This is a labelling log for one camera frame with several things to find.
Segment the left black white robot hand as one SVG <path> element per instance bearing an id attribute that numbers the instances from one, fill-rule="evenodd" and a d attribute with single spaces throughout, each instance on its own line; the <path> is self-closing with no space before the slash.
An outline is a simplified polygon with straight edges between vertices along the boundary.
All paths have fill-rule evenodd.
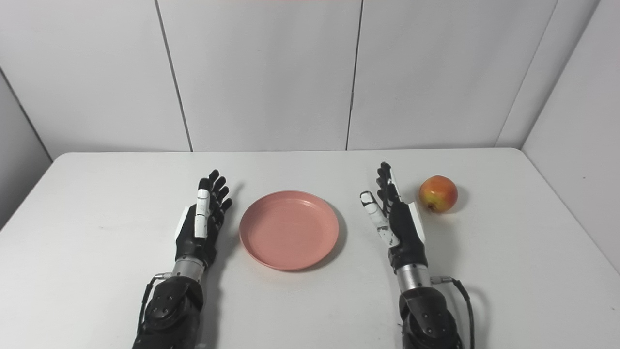
<path id="1" fill-rule="evenodd" d="M 199 181 L 196 203 L 181 218 L 176 238 L 175 260 L 194 258 L 204 267 L 212 265 L 217 257 L 216 242 L 225 221 L 226 212 L 233 205 L 228 197 L 230 188 L 226 177 L 213 170 Z"/>

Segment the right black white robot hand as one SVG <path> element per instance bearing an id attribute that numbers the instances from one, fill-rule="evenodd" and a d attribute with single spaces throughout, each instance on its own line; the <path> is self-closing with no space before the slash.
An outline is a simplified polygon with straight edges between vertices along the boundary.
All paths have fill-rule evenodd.
<path id="1" fill-rule="evenodd" d="M 370 217 L 379 238 L 387 245 L 394 271 L 406 265 L 428 267 L 423 229 L 417 226 L 419 213 L 402 200 L 392 166 L 382 162 L 377 170 L 376 194 L 369 190 L 359 200 Z"/>

